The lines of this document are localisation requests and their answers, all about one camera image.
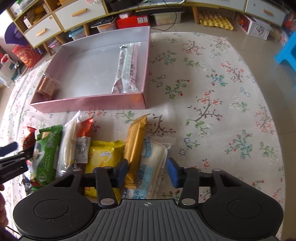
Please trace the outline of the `yellow snack packet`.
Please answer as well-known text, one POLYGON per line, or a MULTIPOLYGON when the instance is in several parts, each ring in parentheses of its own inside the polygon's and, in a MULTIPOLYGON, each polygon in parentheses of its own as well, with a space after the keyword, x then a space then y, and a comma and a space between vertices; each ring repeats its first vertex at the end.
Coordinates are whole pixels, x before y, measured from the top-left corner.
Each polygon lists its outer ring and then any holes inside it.
MULTIPOLYGON (((98 167, 111 167, 115 168, 123 159, 123 150, 125 142, 117 140, 114 142, 105 141, 91 141, 88 163, 85 167, 85 174, 95 172, 98 167)), ((122 188, 113 188, 117 202, 121 201, 122 188)))

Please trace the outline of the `clear white bread packet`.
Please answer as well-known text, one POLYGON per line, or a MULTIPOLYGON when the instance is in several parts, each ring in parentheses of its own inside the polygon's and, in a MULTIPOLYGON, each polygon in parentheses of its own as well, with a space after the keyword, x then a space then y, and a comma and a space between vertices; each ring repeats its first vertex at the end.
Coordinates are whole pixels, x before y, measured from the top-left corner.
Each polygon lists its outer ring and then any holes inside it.
POLYGON ((169 136, 145 137, 135 188, 125 188, 124 199, 153 199, 158 191, 168 152, 176 143, 169 136))

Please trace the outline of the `red white snack packet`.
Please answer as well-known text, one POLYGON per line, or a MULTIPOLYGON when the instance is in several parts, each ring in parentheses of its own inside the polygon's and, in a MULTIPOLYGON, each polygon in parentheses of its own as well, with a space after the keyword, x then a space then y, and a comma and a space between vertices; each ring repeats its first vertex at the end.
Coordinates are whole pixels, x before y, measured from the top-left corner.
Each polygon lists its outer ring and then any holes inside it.
POLYGON ((23 128, 22 148, 23 150, 35 145, 35 131, 36 129, 30 126, 23 128))

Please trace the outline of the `gold snack bar packet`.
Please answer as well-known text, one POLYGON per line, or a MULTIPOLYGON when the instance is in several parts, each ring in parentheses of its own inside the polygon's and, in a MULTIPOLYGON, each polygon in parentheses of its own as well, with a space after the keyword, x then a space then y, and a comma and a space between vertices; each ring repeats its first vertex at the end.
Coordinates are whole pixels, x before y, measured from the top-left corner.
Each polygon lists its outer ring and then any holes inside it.
POLYGON ((129 127, 125 142, 124 158, 128 160, 129 170, 124 185, 126 188, 135 189, 137 174, 142 153, 142 145, 147 128, 147 115, 137 118, 129 127))

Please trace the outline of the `green snack packet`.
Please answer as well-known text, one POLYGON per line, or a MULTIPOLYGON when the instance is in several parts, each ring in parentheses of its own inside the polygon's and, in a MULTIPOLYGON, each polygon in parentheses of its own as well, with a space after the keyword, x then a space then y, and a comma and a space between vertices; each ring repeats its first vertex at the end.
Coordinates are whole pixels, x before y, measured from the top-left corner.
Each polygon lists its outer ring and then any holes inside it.
POLYGON ((33 189, 40 189, 56 179, 62 132, 62 125, 39 130, 30 168, 30 184, 33 189))

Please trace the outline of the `orange print snack packet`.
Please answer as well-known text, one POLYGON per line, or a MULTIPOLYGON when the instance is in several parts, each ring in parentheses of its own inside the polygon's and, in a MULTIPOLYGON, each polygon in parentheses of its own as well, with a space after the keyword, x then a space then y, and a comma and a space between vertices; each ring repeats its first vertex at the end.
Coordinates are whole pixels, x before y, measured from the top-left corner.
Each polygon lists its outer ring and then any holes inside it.
POLYGON ((88 154, 91 144, 91 128, 93 124, 93 118, 88 118, 80 123, 77 142, 74 156, 73 170, 80 171, 81 164, 88 163, 88 154))

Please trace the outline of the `white sandwich cake packet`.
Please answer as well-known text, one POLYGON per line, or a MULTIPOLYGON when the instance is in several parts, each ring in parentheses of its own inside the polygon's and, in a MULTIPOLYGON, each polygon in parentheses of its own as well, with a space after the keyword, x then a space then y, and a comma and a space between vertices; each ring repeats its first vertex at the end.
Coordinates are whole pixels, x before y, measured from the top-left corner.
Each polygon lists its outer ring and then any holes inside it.
POLYGON ((74 164, 77 132, 80 126, 81 111, 63 126, 63 134, 59 148, 56 178, 66 174, 74 164))

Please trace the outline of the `clear cracker packet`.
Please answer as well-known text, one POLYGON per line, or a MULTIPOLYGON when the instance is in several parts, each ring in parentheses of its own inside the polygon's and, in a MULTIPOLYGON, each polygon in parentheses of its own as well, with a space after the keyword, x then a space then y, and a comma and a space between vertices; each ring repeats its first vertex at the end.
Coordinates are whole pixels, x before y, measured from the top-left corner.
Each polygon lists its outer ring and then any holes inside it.
POLYGON ((43 75, 37 87, 36 93, 41 101, 52 100, 53 95, 60 87, 60 82, 51 76, 43 75))

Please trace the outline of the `pink snack packet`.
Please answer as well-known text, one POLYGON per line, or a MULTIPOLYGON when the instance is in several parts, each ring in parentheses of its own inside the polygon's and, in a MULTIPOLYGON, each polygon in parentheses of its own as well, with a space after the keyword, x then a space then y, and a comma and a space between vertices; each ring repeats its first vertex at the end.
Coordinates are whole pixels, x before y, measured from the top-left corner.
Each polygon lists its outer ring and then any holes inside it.
POLYGON ((138 93, 137 51, 141 42, 126 43, 120 46, 116 76, 112 87, 112 94, 138 93))

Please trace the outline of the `floral cloth mat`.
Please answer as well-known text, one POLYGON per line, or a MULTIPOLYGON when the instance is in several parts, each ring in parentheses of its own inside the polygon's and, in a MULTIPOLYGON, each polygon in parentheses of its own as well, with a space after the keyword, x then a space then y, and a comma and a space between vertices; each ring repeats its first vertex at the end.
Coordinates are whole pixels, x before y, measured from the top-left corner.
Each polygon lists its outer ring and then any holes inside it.
MULTIPOLYGON (((280 144, 263 95, 249 68, 226 40, 200 33, 153 33, 147 80, 150 107, 144 110, 86 110, 92 138, 114 141, 147 115, 147 136, 172 141, 169 156, 199 173, 223 169, 258 193, 284 205, 280 144)), ((155 193, 143 201, 125 199, 97 214, 94 235, 83 240, 222 240, 198 214, 179 209, 181 190, 161 171, 155 193)))

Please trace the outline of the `pink cardboard box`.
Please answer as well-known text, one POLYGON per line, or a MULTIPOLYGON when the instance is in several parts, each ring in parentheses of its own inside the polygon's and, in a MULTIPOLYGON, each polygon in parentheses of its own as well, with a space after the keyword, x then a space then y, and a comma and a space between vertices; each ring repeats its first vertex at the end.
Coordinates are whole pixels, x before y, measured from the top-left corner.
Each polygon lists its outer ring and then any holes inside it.
POLYGON ((31 106, 42 113, 78 110, 146 109, 149 27, 126 28, 84 37, 60 47, 44 75, 57 82, 51 100, 35 93, 31 106), (135 43, 137 92, 112 93, 120 47, 135 43))

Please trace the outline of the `white shopping bag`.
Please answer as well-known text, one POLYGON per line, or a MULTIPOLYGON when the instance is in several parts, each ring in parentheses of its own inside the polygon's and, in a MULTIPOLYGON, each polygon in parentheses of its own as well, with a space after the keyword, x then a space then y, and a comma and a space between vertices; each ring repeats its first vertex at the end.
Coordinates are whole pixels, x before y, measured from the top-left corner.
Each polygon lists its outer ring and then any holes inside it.
POLYGON ((19 61, 13 61, 8 54, 1 56, 1 84, 10 87, 21 75, 22 68, 19 61))

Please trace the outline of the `red cylindrical drum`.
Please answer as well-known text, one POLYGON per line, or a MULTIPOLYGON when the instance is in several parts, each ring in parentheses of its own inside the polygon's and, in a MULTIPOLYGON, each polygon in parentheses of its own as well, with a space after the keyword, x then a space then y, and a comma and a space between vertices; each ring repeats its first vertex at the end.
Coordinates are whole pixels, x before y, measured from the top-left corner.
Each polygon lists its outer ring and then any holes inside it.
POLYGON ((21 46, 15 45, 11 50, 28 68, 34 67, 43 57, 37 49, 30 45, 21 46))

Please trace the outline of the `wooden TV cabinet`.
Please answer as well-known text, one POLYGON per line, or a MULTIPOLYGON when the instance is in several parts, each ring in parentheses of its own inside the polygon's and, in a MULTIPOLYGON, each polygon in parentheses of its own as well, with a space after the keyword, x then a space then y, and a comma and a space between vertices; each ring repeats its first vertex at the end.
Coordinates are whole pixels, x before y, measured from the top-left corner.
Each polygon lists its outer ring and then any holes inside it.
POLYGON ((274 1, 21 1, 25 8, 14 12, 16 1, 1 1, 20 33, 33 47, 44 46, 55 38, 65 44, 60 36, 75 27, 82 26, 89 35, 88 23, 134 9, 168 7, 178 4, 191 6, 194 19, 198 19, 198 7, 225 8, 256 16, 277 26, 282 26, 287 10, 274 1))

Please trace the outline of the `red storage box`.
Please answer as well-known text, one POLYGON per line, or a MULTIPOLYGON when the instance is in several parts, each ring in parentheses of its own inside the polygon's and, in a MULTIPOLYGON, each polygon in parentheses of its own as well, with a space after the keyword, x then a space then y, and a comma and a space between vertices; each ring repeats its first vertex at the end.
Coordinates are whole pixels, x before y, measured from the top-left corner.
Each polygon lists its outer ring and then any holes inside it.
POLYGON ((145 26, 149 26, 149 19, 147 15, 144 15, 144 16, 132 15, 124 19, 118 18, 116 20, 116 24, 119 29, 145 27, 145 26))

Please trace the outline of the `yellow egg tray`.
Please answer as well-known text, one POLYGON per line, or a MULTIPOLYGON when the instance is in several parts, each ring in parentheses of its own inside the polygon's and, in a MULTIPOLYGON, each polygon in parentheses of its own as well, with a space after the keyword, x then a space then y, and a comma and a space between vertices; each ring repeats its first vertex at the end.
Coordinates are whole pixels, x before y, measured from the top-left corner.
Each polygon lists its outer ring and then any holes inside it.
POLYGON ((207 27, 217 27, 224 30, 234 30, 233 25, 228 18, 222 16, 219 13, 202 11, 199 13, 199 22, 203 26, 207 27))

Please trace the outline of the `blue plastic stool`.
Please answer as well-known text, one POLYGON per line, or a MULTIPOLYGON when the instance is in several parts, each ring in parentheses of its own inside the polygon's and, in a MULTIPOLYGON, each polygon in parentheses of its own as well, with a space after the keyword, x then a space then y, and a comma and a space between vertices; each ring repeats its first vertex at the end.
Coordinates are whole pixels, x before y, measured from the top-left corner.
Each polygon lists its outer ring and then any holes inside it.
POLYGON ((278 64, 281 64, 283 61, 286 61, 293 68, 294 71, 296 71, 295 44, 296 32, 293 32, 293 34, 289 37, 287 43, 274 57, 278 64))

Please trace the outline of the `white decorated box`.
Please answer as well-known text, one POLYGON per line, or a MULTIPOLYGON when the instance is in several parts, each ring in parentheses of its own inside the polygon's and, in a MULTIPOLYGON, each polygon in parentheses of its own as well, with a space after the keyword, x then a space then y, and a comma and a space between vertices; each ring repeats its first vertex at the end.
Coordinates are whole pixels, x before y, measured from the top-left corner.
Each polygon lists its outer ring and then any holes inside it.
POLYGON ((253 16, 248 16, 240 12, 234 15, 236 23, 244 30, 244 32, 251 36, 262 40, 267 40, 272 27, 264 20, 260 20, 253 16))

